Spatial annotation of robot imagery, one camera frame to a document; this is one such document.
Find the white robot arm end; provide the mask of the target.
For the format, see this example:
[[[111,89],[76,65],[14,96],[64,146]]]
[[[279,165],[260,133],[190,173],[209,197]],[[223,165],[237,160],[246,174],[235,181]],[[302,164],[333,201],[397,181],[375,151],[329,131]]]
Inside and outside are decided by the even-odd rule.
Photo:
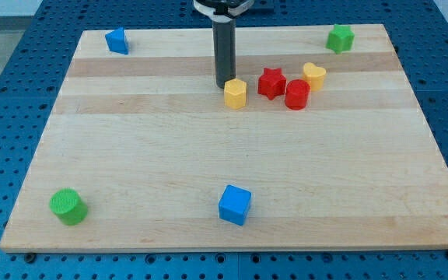
[[[194,8],[211,21],[227,23],[245,13],[254,0],[194,0]]]

